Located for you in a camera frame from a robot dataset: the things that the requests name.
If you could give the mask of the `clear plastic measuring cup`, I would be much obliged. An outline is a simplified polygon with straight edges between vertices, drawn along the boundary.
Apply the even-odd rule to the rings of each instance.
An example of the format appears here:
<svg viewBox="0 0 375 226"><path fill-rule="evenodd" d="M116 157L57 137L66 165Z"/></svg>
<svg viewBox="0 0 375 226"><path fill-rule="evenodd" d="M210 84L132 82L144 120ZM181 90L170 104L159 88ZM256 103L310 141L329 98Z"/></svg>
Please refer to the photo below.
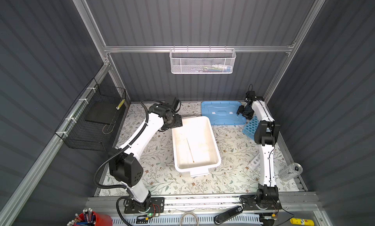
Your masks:
<svg viewBox="0 0 375 226"><path fill-rule="evenodd" d="M303 172L303 167L298 163L291 163L285 169L281 170L278 177L281 181L288 182Z"/></svg>

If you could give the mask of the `white plastic storage bin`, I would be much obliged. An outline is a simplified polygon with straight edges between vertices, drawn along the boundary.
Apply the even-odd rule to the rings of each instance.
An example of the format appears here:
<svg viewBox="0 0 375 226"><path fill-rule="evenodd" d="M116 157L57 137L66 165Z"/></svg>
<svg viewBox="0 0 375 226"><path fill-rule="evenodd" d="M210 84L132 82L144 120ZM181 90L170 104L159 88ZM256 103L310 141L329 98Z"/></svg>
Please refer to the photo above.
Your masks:
<svg viewBox="0 0 375 226"><path fill-rule="evenodd" d="M206 116L182 119L183 126L172 129L175 169L184 177L205 176L220 167L222 159L210 120ZM195 163L191 159L187 139Z"/></svg>

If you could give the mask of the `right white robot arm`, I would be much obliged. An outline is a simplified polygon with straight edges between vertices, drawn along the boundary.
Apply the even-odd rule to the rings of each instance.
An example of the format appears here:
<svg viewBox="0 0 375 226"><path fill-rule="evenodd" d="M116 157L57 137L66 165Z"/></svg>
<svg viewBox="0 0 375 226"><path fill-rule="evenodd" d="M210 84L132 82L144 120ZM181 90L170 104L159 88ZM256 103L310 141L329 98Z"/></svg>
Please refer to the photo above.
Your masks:
<svg viewBox="0 0 375 226"><path fill-rule="evenodd" d="M273 154L275 151L280 125L276 123L266 107L263 97L257 96L255 91L248 90L245 95L246 103L240 106L237 114L246 119L256 116L259 123L254 133L260 155L260 177L256 192L255 204L259 209L269 207L281 209L278 187L275 180Z"/></svg>

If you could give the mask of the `blue plastic bin lid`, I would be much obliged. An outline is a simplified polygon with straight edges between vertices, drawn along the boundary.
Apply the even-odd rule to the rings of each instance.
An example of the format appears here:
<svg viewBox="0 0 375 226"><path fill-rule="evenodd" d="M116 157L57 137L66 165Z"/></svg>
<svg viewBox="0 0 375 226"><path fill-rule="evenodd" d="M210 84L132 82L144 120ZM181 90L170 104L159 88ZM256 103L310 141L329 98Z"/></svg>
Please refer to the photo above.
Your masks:
<svg viewBox="0 0 375 226"><path fill-rule="evenodd" d="M241 105L238 101L204 101L201 113L209 118L211 125L244 125L246 118L236 114Z"/></svg>

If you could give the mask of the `white small tube rack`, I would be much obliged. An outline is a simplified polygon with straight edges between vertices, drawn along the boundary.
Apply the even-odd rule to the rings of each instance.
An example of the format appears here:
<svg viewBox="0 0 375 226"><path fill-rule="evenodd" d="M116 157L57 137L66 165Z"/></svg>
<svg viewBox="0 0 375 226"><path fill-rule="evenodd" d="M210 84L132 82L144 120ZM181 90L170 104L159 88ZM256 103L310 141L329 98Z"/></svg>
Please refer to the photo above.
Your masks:
<svg viewBox="0 0 375 226"><path fill-rule="evenodd" d="M260 165L260 154L257 154L248 164L251 170L256 170Z"/></svg>

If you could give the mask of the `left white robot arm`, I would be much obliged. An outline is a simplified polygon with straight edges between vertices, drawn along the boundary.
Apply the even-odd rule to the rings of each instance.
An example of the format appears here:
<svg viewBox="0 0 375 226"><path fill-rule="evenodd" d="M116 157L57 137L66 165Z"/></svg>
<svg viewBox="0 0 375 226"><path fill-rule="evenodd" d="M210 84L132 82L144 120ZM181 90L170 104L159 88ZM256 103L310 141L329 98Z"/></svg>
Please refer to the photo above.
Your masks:
<svg viewBox="0 0 375 226"><path fill-rule="evenodd" d="M181 101L175 96L168 96L163 102L145 99L140 104L145 111L144 121L135 133L98 167L93 182L97 188L103 190L125 189L131 200L145 208L150 205L151 193L142 181L142 153L156 132L182 127L183 122L178 114ZM99 171L106 165L109 165L110 175L115 177L119 184L103 185L98 182Z"/></svg>

